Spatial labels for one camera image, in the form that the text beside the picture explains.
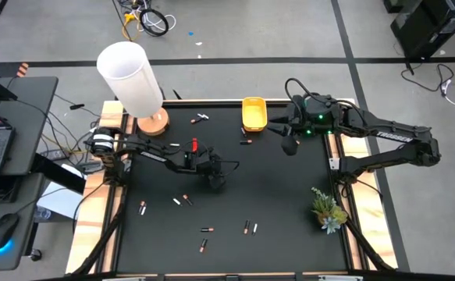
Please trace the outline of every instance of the wooden board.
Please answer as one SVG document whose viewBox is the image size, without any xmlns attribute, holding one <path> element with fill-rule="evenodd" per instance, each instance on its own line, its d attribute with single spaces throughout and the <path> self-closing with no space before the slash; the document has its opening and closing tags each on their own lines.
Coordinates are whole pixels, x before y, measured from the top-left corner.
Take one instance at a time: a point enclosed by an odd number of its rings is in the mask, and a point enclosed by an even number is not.
<svg viewBox="0 0 455 281">
<path fill-rule="evenodd" d="M 279 101 L 286 101 L 287 99 L 277 99 Z M 167 101 L 167 102 L 189 102 L 188 100 L 182 101 Z M 195 100 L 195 102 L 201 101 L 214 101 L 214 100 Z M 100 126 L 114 126 L 120 127 L 123 116 L 123 106 L 119 101 L 106 101 L 102 109 Z M 133 118 L 129 116 L 126 127 L 126 132 L 130 133 L 133 126 Z M 338 150 L 336 143 L 332 136 L 329 137 L 330 146 L 333 157 L 338 157 Z M 345 155 L 354 157 L 365 157 L 369 155 L 368 146 L 366 140 L 361 138 L 351 138 L 342 136 L 343 147 Z M 364 173 L 359 177 L 359 180 L 364 181 L 377 188 L 375 174 Z M 87 183 L 84 191 L 84 196 L 89 194 L 95 187 L 102 182 L 102 173 L 91 175 L 87 178 Z M 396 268 L 396 258 L 393 252 L 393 245 L 390 239 L 388 226 L 386 224 L 385 213 L 383 211 L 382 202 L 379 199 L 378 194 L 369 187 L 366 187 L 362 183 L 355 183 L 352 185 L 354 192 L 355 204 L 357 206 L 357 213 L 361 224 L 361 230 L 368 239 L 369 243 L 373 248 L 382 256 L 383 260 L 390 266 Z M 121 198 L 121 187 L 116 190 L 112 215 L 115 214 L 118 208 L 119 199 Z M 107 198 L 109 194 L 108 186 L 102 186 L 99 191 L 92 194 L 85 202 L 80 206 L 80 213 L 78 223 L 76 225 L 76 231 L 73 238 L 73 244 L 71 252 L 69 254 L 68 265 L 66 267 L 66 273 L 72 272 L 77 269 L 83 260 L 90 254 L 94 245 L 97 243 L 101 236 L 102 223 L 104 221 L 104 213 L 107 204 Z M 350 249 L 353 256 L 353 263 L 356 269 L 361 268 L 359 262 L 357 242 L 354 236 L 348 231 L 348 237 L 350 241 Z M 107 272 L 110 270 L 112 262 L 112 252 L 114 251 L 115 235 L 111 237 L 105 251 L 105 262 L 103 264 L 103 271 Z M 284 272 L 281 274 L 292 274 L 292 272 Z"/>
</svg>

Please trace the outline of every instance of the small succulent plant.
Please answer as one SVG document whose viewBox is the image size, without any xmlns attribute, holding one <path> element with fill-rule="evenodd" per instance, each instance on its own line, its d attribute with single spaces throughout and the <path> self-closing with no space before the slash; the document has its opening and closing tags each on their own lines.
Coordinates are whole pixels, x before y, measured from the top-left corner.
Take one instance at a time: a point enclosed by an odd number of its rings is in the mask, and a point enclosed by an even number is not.
<svg viewBox="0 0 455 281">
<path fill-rule="evenodd" d="M 347 213 L 336 205 L 332 196 L 323 194 L 315 187 L 311 189 L 316 195 L 312 211 L 318 216 L 318 221 L 327 234 L 335 233 L 347 221 Z"/>
</svg>

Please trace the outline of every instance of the computer mouse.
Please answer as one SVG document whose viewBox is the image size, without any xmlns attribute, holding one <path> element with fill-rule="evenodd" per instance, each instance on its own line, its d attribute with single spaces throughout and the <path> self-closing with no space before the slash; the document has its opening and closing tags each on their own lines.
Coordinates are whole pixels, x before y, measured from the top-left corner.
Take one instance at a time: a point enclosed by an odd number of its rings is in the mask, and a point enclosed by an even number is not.
<svg viewBox="0 0 455 281">
<path fill-rule="evenodd" d="M 12 238 L 18 223 L 19 215 L 16 213 L 5 214 L 0 218 L 0 249 Z"/>
</svg>

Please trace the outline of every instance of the blue light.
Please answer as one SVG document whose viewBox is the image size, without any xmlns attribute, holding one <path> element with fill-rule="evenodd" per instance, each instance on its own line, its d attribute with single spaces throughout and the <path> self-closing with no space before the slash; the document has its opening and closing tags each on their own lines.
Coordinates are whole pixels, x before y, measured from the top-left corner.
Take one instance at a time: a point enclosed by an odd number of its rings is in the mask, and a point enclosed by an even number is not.
<svg viewBox="0 0 455 281">
<path fill-rule="evenodd" d="M 9 242 L 7 242 L 5 246 L 0 248 L 0 255 L 10 252 L 12 250 L 13 245 L 14 243 L 12 242 L 12 239 L 9 240 Z"/>
</svg>

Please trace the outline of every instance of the black table surface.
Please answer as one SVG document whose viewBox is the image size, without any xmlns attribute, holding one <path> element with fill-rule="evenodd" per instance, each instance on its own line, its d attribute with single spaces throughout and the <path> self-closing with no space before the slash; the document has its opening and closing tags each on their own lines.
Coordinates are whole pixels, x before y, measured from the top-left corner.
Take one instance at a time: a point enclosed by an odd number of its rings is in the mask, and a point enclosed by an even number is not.
<svg viewBox="0 0 455 281">
<path fill-rule="evenodd" d="M 0 218 L 8 213 L 17 212 L 24 205 L 40 196 L 44 186 L 45 177 L 40 173 L 31 174 L 21 177 L 18 188 L 17 199 L 13 203 L 0 204 Z M 30 204 L 19 212 L 19 224 L 12 235 L 12 243 L 9 247 L 4 247 L 0 251 L 0 270 L 13 270 L 20 262 L 23 256 L 27 240 L 30 236 L 31 226 L 33 223 L 33 213 L 36 204 Z"/>
<path fill-rule="evenodd" d="M 241 108 L 168 108 L 170 127 L 154 137 L 163 143 L 200 142 L 240 161 L 222 191 L 208 189 L 199 176 L 180 175 L 144 157 L 133 160 L 126 218 L 120 240 L 120 273 L 316 272 L 346 268 L 338 233 L 326 235 L 311 213 L 311 187 L 330 193 L 328 155 L 322 137 L 302 140 L 286 156 L 281 137 L 264 130 L 240 145 Z M 284 108 L 268 109 L 270 116 Z M 209 121 L 190 124 L 197 113 Z M 226 164 L 228 171 L 232 165 Z M 194 203 L 189 206 L 182 195 Z M 180 207 L 174 201 L 183 202 Z M 138 215 L 140 201 L 148 204 Z M 243 235 L 245 221 L 258 224 Z M 202 227 L 214 227 L 201 233 Z M 208 244 L 203 254 L 201 241 Z"/>
<path fill-rule="evenodd" d="M 57 77 L 23 77 L 12 82 L 11 79 L 0 78 L 0 84 L 9 85 L 9 90 L 18 100 L 48 112 L 59 82 Z M 0 102 L 0 116 L 16 130 L 7 154 L 9 160 L 3 165 L 0 175 L 26 175 L 33 164 L 46 118 L 37 109 L 17 101 Z"/>
</svg>

